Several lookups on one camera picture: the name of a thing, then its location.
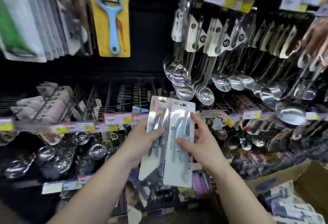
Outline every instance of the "forearm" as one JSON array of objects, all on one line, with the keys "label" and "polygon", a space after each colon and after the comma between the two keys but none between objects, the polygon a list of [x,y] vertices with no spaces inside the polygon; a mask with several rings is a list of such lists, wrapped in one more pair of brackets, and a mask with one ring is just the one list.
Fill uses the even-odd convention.
[{"label": "forearm", "polygon": [[229,164],[217,170],[214,178],[230,224],[276,224]]},{"label": "forearm", "polygon": [[106,224],[130,171],[131,164],[118,150],[48,224]]}]

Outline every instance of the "person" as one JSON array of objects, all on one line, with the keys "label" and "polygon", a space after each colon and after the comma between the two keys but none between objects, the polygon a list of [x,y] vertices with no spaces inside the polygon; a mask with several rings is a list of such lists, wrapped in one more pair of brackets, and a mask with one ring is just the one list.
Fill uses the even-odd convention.
[{"label": "person", "polygon": [[[228,164],[206,123],[195,113],[198,125],[196,143],[177,139],[214,177],[230,224],[276,224],[241,177]],[[118,151],[92,179],[55,215],[48,224],[106,224],[132,168],[138,166],[164,129],[146,133],[146,120],[140,120]]]}]

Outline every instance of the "blue peeler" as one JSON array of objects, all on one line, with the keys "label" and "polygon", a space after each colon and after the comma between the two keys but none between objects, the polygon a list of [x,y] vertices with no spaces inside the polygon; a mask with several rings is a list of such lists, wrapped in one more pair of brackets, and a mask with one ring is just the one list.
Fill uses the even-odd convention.
[{"label": "blue peeler", "polygon": [[[106,2],[119,4],[119,7],[109,7]],[[120,53],[120,45],[118,43],[117,29],[116,29],[116,14],[122,10],[122,0],[97,0],[98,5],[103,8],[109,17],[109,49],[112,54],[117,55]]]}]

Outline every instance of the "cardboard box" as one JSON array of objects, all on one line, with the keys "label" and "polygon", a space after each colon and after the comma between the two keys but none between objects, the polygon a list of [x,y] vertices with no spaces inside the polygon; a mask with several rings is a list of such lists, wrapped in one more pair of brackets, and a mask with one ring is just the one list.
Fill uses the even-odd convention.
[{"label": "cardboard box", "polygon": [[246,180],[245,183],[258,196],[289,180],[294,181],[295,195],[311,204],[328,223],[328,169],[316,161],[307,160],[268,176]]}]

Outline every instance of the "logo on package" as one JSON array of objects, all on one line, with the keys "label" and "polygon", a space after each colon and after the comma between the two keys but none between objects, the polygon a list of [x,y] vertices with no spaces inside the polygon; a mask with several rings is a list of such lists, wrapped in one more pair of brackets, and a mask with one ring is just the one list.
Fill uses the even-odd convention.
[{"label": "logo on package", "polygon": [[201,43],[205,43],[205,41],[206,41],[206,36],[202,35],[202,36],[200,37],[200,42],[201,42]]},{"label": "logo on package", "polygon": [[229,44],[230,44],[230,40],[229,40],[229,39],[225,39],[225,40],[223,41],[223,46],[224,46],[225,48],[228,47]]},{"label": "logo on package", "polygon": [[238,41],[242,42],[244,40],[244,38],[245,38],[245,35],[244,34],[240,34],[238,36]]}]

